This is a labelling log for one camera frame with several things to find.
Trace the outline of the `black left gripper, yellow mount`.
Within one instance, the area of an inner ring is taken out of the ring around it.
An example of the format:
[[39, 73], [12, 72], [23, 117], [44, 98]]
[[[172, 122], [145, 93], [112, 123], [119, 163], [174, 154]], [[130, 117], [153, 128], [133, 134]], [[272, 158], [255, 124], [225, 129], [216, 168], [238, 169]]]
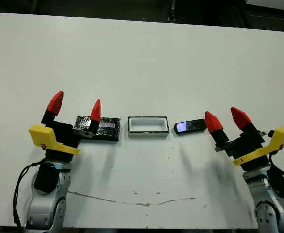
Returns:
[[76, 130], [71, 124], [54, 121], [60, 112], [63, 97], [63, 91], [53, 96], [41, 120], [44, 125], [31, 126], [29, 133], [34, 145], [41, 147], [48, 159], [68, 163], [73, 156], [79, 155], [80, 141], [90, 139], [96, 133], [101, 120], [101, 101], [97, 99], [92, 108], [89, 127]]

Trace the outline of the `black right gripper, yellow mount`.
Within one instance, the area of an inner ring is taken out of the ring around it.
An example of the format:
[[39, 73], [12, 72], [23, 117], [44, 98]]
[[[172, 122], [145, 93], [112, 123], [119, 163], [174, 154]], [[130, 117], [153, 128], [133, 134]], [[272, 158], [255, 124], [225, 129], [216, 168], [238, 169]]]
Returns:
[[229, 157], [233, 157], [234, 166], [241, 166], [244, 171], [254, 170], [269, 163], [269, 154], [276, 154], [284, 148], [284, 127], [266, 133], [257, 130], [244, 111], [231, 107], [231, 114], [242, 132], [233, 141], [229, 141], [219, 119], [211, 112], [205, 112], [204, 120], [215, 141], [215, 151], [224, 151]]

